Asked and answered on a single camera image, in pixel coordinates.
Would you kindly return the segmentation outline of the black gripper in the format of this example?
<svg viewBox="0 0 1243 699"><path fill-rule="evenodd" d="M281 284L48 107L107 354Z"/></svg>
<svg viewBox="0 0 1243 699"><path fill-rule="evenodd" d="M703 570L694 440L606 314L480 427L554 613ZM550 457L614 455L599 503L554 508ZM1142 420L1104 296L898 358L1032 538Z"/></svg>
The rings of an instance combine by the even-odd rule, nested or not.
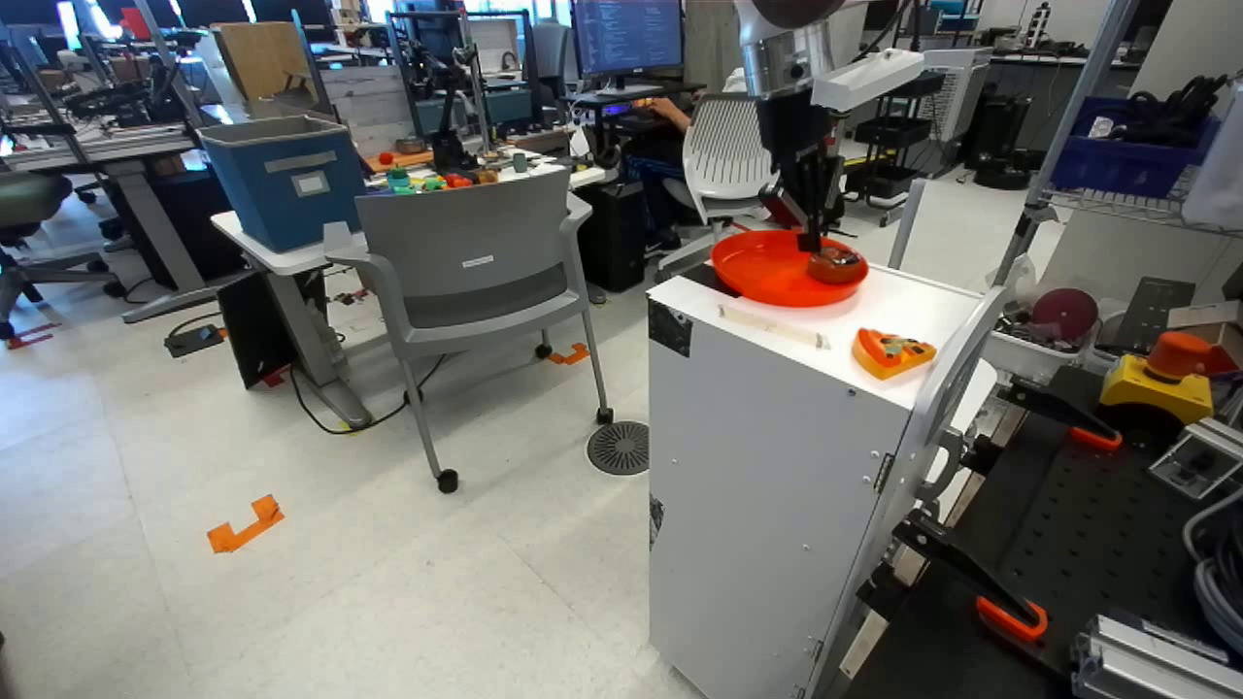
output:
<svg viewBox="0 0 1243 699"><path fill-rule="evenodd" d="M762 98L759 120L775 191L803 211L800 247L814 252L838 191L838 160L826 151L838 117L795 90Z"/></svg>

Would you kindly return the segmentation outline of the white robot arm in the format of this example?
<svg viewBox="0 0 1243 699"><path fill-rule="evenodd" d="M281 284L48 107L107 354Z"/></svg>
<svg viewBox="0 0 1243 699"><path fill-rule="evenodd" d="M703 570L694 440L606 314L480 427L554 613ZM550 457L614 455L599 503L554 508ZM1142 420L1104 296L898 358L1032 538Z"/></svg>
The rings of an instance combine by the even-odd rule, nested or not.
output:
<svg viewBox="0 0 1243 699"><path fill-rule="evenodd" d="M926 73L926 55L876 48L838 60L830 18L862 0L733 0L744 98L759 107L769 182L762 203L814 252L826 231L830 168L825 134L838 111L887 98Z"/></svg>

